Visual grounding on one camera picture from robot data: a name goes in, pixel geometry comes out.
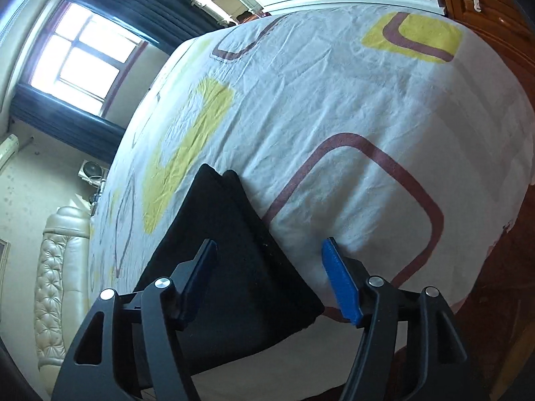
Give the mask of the black pants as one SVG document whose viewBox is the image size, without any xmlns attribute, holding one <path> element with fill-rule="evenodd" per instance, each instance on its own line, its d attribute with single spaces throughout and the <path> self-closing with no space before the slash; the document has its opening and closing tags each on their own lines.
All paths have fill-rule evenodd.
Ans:
<svg viewBox="0 0 535 401">
<path fill-rule="evenodd" d="M 192 259 L 204 240 L 218 259 L 196 318 L 178 334 L 191 374 L 275 346 L 307 328 L 325 307 L 258 217 L 238 175 L 203 165 L 136 291 Z"/>
</svg>

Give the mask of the bedroom window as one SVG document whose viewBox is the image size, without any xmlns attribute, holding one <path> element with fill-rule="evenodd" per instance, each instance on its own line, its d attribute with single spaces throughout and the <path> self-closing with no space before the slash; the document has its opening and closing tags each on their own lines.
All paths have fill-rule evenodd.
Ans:
<svg viewBox="0 0 535 401">
<path fill-rule="evenodd" d="M 38 91 L 104 116 L 147 42 L 115 22 L 63 3 L 44 33 L 27 82 Z"/>
</svg>

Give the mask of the cream tufted leather headboard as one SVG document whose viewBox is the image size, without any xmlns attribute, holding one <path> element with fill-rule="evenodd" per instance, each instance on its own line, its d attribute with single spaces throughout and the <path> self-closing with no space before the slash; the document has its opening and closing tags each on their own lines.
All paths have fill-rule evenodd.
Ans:
<svg viewBox="0 0 535 401">
<path fill-rule="evenodd" d="M 42 232 L 33 326 L 37 367 L 48 393 L 89 309 L 89 238 L 90 217 L 76 207 L 58 208 Z"/>
</svg>

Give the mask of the patterned white bed sheet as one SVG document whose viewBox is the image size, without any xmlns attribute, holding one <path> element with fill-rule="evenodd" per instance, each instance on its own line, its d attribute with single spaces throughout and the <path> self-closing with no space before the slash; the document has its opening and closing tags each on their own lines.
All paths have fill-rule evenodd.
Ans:
<svg viewBox="0 0 535 401">
<path fill-rule="evenodd" d="M 132 291 L 209 165 L 326 309 L 321 244 L 461 307 L 534 181 L 534 110 L 483 39 L 386 5 L 268 16 L 181 44 L 137 107 L 91 223 L 89 296 Z"/>
</svg>

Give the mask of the white box fan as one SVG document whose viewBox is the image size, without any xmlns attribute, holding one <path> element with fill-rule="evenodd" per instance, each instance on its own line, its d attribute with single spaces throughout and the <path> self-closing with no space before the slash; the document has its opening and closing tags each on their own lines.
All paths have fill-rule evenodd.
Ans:
<svg viewBox="0 0 535 401">
<path fill-rule="evenodd" d="M 78 171 L 78 176 L 84 182 L 99 187 L 107 178 L 108 173 L 107 167 L 102 167 L 94 161 L 84 160 Z"/>
</svg>

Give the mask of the dark blue curtain left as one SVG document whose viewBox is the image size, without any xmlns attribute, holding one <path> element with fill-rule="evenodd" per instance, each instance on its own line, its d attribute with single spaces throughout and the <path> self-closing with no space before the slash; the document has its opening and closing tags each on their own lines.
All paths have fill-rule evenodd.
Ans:
<svg viewBox="0 0 535 401">
<path fill-rule="evenodd" d="M 15 87 L 10 113 L 48 136 L 108 164 L 112 163 L 125 133 L 124 128 L 27 83 Z"/>
</svg>

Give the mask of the dark blue curtain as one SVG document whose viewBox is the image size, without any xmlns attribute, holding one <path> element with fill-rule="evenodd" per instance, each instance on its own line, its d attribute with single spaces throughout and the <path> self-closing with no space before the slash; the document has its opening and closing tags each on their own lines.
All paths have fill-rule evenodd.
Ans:
<svg viewBox="0 0 535 401">
<path fill-rule="evenodd" d="M 48 136 L 108 164 L 112 163 L 125 133 L 124 128 L 27 83 L 15 87 L 10 113 Z"/>
<path fill-rule="evenodd" d="M 191 0 L 66 0 L 118 23 L 166 54 L 189 39 L 221 28 Z"/>
</svg>

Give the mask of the wooden drawer dresser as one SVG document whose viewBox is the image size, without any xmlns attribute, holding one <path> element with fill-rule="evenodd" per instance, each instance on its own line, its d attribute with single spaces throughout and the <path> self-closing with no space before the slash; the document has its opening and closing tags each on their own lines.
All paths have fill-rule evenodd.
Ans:
<svg viewBox="0 0 535 401">
<path fill-rule="evenodd" d="M 473 30 L 502 58 L 534 100 L 534 31 L 513 0 L 443 0 L 448 18 Z"/>
</svg>

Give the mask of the dark blue curtain right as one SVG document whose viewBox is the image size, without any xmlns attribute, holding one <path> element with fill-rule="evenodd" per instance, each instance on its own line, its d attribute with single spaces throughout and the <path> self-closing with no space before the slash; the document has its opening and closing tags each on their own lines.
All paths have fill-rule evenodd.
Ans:
<svg viewBox="0 0 535 401">
<path fill-rule="evenodd" d="M 166 54 L 189 39 L 221 28 L 191 0 L 66 0 L 118 23 Z"/>
</svg>

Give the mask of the framed wall photo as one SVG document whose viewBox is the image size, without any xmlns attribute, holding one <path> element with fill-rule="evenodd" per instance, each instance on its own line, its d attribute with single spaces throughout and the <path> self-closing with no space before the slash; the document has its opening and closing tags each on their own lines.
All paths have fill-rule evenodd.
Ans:
<svg viewBox="0 0 535 401">
<path fill-rule="evenodd" d="M 11 245 L 7 241 L 3 239 L 0 240 L 0 296 L 2 296 L 3 293 L 5 270 L 7 266 L 10 248 Z"/>
</svg>

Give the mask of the white wall air conditioner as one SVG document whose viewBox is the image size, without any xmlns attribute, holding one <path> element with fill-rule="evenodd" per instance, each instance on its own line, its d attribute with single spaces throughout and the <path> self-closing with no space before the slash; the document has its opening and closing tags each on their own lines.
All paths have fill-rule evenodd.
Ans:
<svg viewBox="0 0 535 401">
<path fill-rule="evenodd" d="M 10 134 L 0 145 L 0 169 L 5 167 L 7 162 L 19 150 L 19 139 L 17 135 Z"/>
</svg>

